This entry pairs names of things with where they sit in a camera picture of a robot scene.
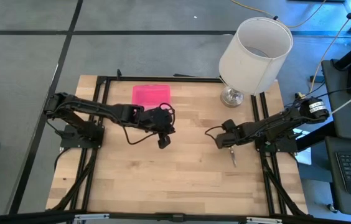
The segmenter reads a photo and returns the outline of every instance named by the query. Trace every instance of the pink container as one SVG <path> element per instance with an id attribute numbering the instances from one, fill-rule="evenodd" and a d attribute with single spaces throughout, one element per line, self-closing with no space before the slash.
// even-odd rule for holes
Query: pink container
<path id="1" fill-rule="evenodd" d="M 169 85 L 136 85 L 133 86 L 131 102 L 134 105 L 141 105 L 145 110 L 159 106 L 161 103 L 170 104 Z"/>

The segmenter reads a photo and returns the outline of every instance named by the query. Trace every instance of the metal clamp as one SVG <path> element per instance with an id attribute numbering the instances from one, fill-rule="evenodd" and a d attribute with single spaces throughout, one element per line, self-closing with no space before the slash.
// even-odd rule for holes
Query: metal clamp
<path id="1" fill-rule="evenodd" d="M 75 215 L 75 221 L 82 221 L 82 220 L 98 220 L 98 219 L 107 219 L 109 218 L 108 214 L 85 214 L 85 215 Z"/>
<path id="2" fill-rule="evenodd" d="M 246 224 L 282 224 L 282 220 L 275 218 L 247 217 Z"/>
<path id="3" fill-rule="evenodd" d="M 184 222 L 184 214 L 173 214 L 172 215 L 172 222 Z"/>

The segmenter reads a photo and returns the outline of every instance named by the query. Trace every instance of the black cable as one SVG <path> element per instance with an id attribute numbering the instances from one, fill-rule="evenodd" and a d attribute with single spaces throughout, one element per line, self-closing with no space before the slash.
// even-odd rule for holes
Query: black cable
<path id="1" fill-rule="evenodd" d="M 47 123 L 52 129 L 54 129 L 54 132 L 58 134 L 61 138 L 63 137 L 62 134 L 56 129 L 51 123 L 49 123 L 48 119 L 45 120 L 45 123 Z"/>
<path id="2" fill-rule="evenodd" d="M 320 86 L 318 86 L 318 87 L 317 87 L 315 90 L 313 90 L 312 92 L 307 93 L 305 96 L 308 96 L 308 95 L 310 95 L 311 93 L 313 93 L 313 92 L 319 90 L 319 89 L 320 89 L 322 86 L 324 86 L 324 85 L 325 85 L 325 80 L 321 83 Z M 298 100 L 304 100 L 304 99 L 296 99 L 296 100 L 294 100 L 292 103 L 288 103 L 288 104 L 284 105 L 283 107 L 284 107 L 284 108 L 285 108 L 285 107 L 288 107 L 289 105 L 295 103 L 295 102 L 298 101 Z"/>
<path id="3" fill-rule="evenodd" d="M 296 161 L 296 162 L 299 162 L 299 161 L 297 161 L 297 159 L 296 159 L 296 156 L 294 156 L 294 154 L 293 153 L 291 153 L 291 152 L 288 152 L 288 154 Z"/>
<path id="4" fill-rule="evenodd" d="M 325 80 L 322 82 L 322 84 L 321 84 L 320 86 L 318 86 L 318 88 L 316 88 L 314 91 L 311 91 L 310 93 L 307 93 L 305 96 L 308 96 L 308 95 L 310 95 L 311 93 L 313 93 L 313 92 L 319 90 L 323 85 L 325 85 Z"/>
<path id="5" fill-rule="evenodd" d="M 162 105 L 166 105 L 170 108 L 170 110 L 172 111 L 171 115 L 173 115 L 173 122 L 171 123 L 171 126 L 174 126 L 174 123 L 176 122 L 176 111 L 175 109 L 168 103 L 161 103 L 159 105 L 159 108 L 162 109 Z"/>
<path id="6" fill-rule="evenodd" d="M 317 96 L 317 98 L 320 98 L 320 97 L 326 96 L 326 95 L 330 95 L 330 94 L 336 93 L 336 92 L 338 92 L 338 91 L 345 91 L 345 90 L 350 90 L 350 89 L 351 89 L 351 87 L 344 88 L 344 89 L 341 89 L 341 90 L 330 91 L 330 92 L 328 92 L 328 93 L 325 93 L 325 94 L 322 94 L 322 95 Z"/>
<path id="7" fill-rule="evenodd" d="M 62 156 L 63 153 L 67 152 L 70 148 L 66 147 L 63 149 L 63 151 L 57 156 L 57 158 L 55 159 L 55 162 L 54 162 L 54 171 L 57 169 L 57 163 L 58 163 L 58 160 L 59 160 L 59 157 Z"/>
<path id="8" fill-rule="evenodd" d="M 209 128 L 208 130 L 205 131 L 205 135 L 210 136 L 214 141 L 215 141 L 215 138 L 211 134 L 209 134 L 208 132 L 213 130 L 213 129 L 216 129 L 216 128 L 222 128 L 222 126 L 212 127 L 212 128 Z"/>
<path id="9" fill-rule="evenodd" d="M 109 113 L 110 115 L 112 115 L 112 117 L 113 117 L 115 120 L 117 120 L 118 125 L 120 125 L 120 126 L 123 128 L 124 134 L 126 135 L 127 143 L 130 144 L 130 145 L 134 145 L 134 144 L 140 143 L 141 141 L 143 141 L 143 140 L 145 140 L 145 139 L 147 139 L 147 138 L 149 138 L 149 137 L 151 137 L 151 136 L 157 134 L 157 133 L 152 133 L 152 134 L 150 134 L 150 135 L 148 135 L 148 136 L 143 137 L 142 139 L 140 139 L 140 140 L 138 140 L 138 141 L 136 141 L 136 142 L 130 142 L 129 137 L 128 137 L 128 133 L 127 133 L 127 130 L 126 130 L 126 127 L 125 127 L 124 124 L 121 122 L 121 120 L 117 117 L 117 115 L 115 115 L 115 114 L 114 114 L 112 111 L 110 111 L 110 110 L 107 110 L 107 109 L 105 109 L 105 108 L 101 108 L 101 107 L 99 107 L 99 106 L 92 106 L 92 105 L 89 105 L 89 104 L 87 104 L 87 103 L 76 102 L 76 101 L 65 102 L 65 103 L 62 103 L 57 109 L 55 109 L 54 112 L 56 112 L 60 107 L 64 106 L 65 104 L 70 104 L 70 103 L 75 103 L 75 104 L 78 104 L 78 105 L 85 105 L 85 106 L 93 107 L 93 108 L 96 108 L 96 109 L 98 109 L 98 110 L 103 110 L 103 111 Z M 175 114 L 174 108 L 173 108 L 172 106 L 170 106 L 170 108 L 171 108 L 171 110 L 173 111 L 173 115 L 174 115 L 173 124 L 174 124 L 174 121 L 176 120 L 176 114 Z"/>
<path id="10" fill-rule="evenodd" d="M 300 101 L 302 101 L 302 100 L 295 100 L 295 101 L 293 102 L 292 107 L 295 107 L 295 106 L 298 107 L 299 105 L 297 105 L 297 103 L 300 102 Z M 287 111 L 286 114 L 285 114 L 285 116 L 287 116 L 290 112 L 291 112 L 291 110 Z M 269 124 L 271 124 L 271 123 L 273 123 L 273 122 L 275 122 L 275 121 L 279 121 L 280 119 L 283 119 L 283 118 L 278 118 L 278 119 L 275 119 L 275 120 L 273 120 L 273 121 L 270 121 L 270 122 L 268 122 L 268 123 L 265 123 L 265 124 L 261 125 L 259 128 L 257 128 L 256 130 L 252 131 L 251 134 L 249 134 L 249 135 L 245 136 L 243 139 L 241 139 L 241 141 L 244 140 L 244 139 L 250 138 L 252 135 L 254 135 L 254 134 L 256 134 L 258 131 L 260 131 L 261 128 L 263 128 L 263 127 L 265 127 L 265 126 L 267 126 L 267 125 L 269 125 Z"/>

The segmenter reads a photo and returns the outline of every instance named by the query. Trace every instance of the desk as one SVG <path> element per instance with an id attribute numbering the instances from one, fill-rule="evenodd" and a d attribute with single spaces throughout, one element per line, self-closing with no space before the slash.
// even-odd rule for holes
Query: desk
<path id="1" fill-rule="evenodd" d="M 96 79 L 97 76 L 82 75 L 76 95 L 91 100 Z M 133 86 L 145 84 L 155 83 L 112 81 L 107 103 L 131 103 Z M 222 83 L 160 84 L 171 86 L 171 105 L 176 111 L 176 133 L 170 135 L 171 144 L 160 150 L 154 136 L 130 146 L 123 130 L 105 119 L 105 139 L 98 151 L 88 211 L 268 215 L 260 157 L 254 144 L 234 148 L 238 163 L 235 168 L 229 151 L 218 150 L 213 140 L 204 135 L 205 130 L 228 118 L 236 123 L 253 121 L 250 97 L 237 108 L 227 108 L 220 101 Z M 277 82 L 266 98 L 270 115 L 282 110 Z M 128 132 L 132 141 L 146 135 L 136 129 Z M 59 159 L 47 208 L 55 206 L 72 186 L 80 151 L 71 149 Z M 307 212 L 295 160 L 288 154 L 277 155 L 284 188 L 299 208 Z M 279 213 L 275 188 L 272 193 Z"/>
<path id="2" fill-rule="evenodd" d="M 335 91 L 347 88 L 348 71 L 339 71 L 334 68 L 329 60 L 322 61 L 322 69 L 326 82 L 327 91 Z M 351 99 L 351 94 L 346 91 L 339 91 L 329 95 L 330 107 L 332 110 Z M 345 191 L 340 170 L 335 160 L 336 151 L 351 151 L 351 103 L 333 114 L 333 122 L 313 131 L 312 133 L 297 140 L 299 150 L 311 147 L 312 166 L 311 172 L 318 171 L 313 179 L 330 182 L 331 191 L 335 206 L 341 212 L 351 214 L 351 195 Z"/>
<path id="3" fill-rule="evenodd" d="M 336 152 L 351 151 L 351 139 L 326 137 L 327 153 L 332 170 L 339 170 Z M 333 184 L 331 184 L 334 206 L 342 213 L 351 214 L 351 194 L 345 188 L 340 172 L 332 172 Z"/>
<path id="4" fill-rule="evenodd" d="M 322 61 L 322 69 L 326 82 L 327 91 L 335 91 L 347 88 L 348 71 L 338 71 L 330 60 Z M 339 91 L 329 95 L 332 110 L 351 99 L 351 94 Z M 324 140 L 325 136 L 333 136 L 351 139 L 351 103 L 333 114 L 333 122 L 313 131 L 312 133 L 297 140 L 297 147 L 305 149 L 315 143 Z"/>

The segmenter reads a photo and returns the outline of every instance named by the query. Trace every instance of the yellow cable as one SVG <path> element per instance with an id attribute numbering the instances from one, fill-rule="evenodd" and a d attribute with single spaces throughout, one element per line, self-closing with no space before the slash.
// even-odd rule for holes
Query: yellow cable
<path id="1" fill-rule="evenodd" d="M 308 20 L 310 20 L 310 19 L 318 12 L 318 10 L 325 4 L 326 1 L 327 1 L 327 0 L 324 0 L 324 1 L 322 2 L 322 4 L 317 8 L 317 10 L 315 10 L 315 12 L 313 12 L 313 13 L 311 14 L 311 16 L 309 16 L 305 21 L 303 21 L 303 22 L 301 22 L 301 23 L 299 23 L 298 25 L 295 25 L 295 26 L 287 26 L 287 25 L 286 25 L 286 27 L 288 27 L 288 28 L 296 28 L 296 27 L 299 27 L 299 26 L 305 24 Z M 237 1 L 235 1 L 235 0 L 231 0 L 231 2 L 233 2 L 233 3 L 235 3 L 235 4 L 239 5 L 239 6 L 245 7 L 245 8 L 247 8 L 247 9 L 251 9 L 251 10 L 254 10 L 254 11 L 257 11 L 257 12 L 265 13 L 265 14 L 271 16 L 272 18 L 275 17 L 274 15 L 272 15 L 272 14 L 270 14 L 270 13 L 264 11 L 264 10 L 256 9 L 256 8 L 253 8 L 253 7 L 250 7 L 250 6 L 246 6 L 246 5 L 241 4 L 241 3 L 239 3 L 239 2 L 237 2 Z"/>
<path id="2" fill-rule="evenodd" d="M 250 7 L 250 6 L 246 6 L 246 5 L 241 4 L 241 3 L 239 3 L 239 2 L 237 2 L 237 1 L 235 1 L 235 0 L 231 0 L 231 2 L 233 2 L 233 3 L 235 3 L 235 4 L 238 4 L 238 5 L 242 6 L 242 7 L 245 7 L 245 8 L 247 8 L 247 9 L 251 9 L 251 10 L 253 10 L 253 11 L 257 11 L 257 12 L 262 12 L 262 13 L 265 13 L 265 14 L 267 14 L 267 15 L 271 16 L 272 18 L 274 18 L 274 17 L 275 17 L 274 15 L 272 15 L 272 14 L 270 14 L 270 13 L 268 13 L 268 12 L 264 11 L 264 10 L 261 10 L 261 9 L 256 9 L 256 8 L 253 8 L 253 7 Z"/>
<path id="3" fill-rule="evenodd" d="M 318 74 L 318 71 L 319 71 L 319 67 L 321 67 L 321 62 L 323 61 L 326 53 L 329 51 L 330 47 L 333 45 L 333 43 L 336 41 L 336 39 L 338 38 L 338 36 L 340 35 L 341 31 L 343 30 L 343 28 L 345 27 L 345 25 L 347 25 L 347 23 L 349 22 L 350 19 L 347 19 L 345 21 L 345 23 L 343 24 L 342 28 L 340 28 L 339 32 L 337 33 L 337 35 L 335 36 L 335 38 L 333 39 L 333 41 L 330 43 L 330 45 L 328 46 L 328 48 L 326 49 L 325 53 L 323 54 L 321 60 L 319 61 L 318 63 L 318 66 L 317 66 L 317 70 L 315 71 L 315 75 L 314 75 L 314 78 L 312 79 L 312 83 L 311 83 L 311 87 L 310 87 L 310 92 L 312 92 L 312 89 L 314 88 L 314 82 L 315 82 L 315 78 Z"/>

